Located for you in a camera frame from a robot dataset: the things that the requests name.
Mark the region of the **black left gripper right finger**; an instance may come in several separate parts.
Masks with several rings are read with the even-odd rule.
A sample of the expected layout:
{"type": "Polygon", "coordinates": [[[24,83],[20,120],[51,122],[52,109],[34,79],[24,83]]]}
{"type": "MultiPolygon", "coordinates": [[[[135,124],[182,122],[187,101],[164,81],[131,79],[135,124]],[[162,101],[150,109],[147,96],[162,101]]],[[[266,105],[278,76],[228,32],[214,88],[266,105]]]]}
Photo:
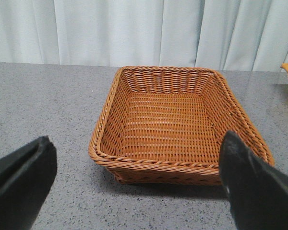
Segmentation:
{"type": "Polygon", "coordinates": [[[288,230],[288,176],[257,157],[233,131],[222,141],[219,174],[239,230],[288,230]]]}

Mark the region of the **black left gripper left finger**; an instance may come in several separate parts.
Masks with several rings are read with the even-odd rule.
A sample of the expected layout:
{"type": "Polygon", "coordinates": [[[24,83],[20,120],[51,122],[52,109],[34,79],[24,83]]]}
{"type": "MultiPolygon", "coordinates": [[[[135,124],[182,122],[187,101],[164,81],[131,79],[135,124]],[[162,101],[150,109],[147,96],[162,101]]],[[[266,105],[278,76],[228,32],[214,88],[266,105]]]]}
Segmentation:
{"type": "Polygon", "coordinates": [[[0,159],[0,230],[29,230],[57,174],[56,148],[47,136],[0,159]]]}

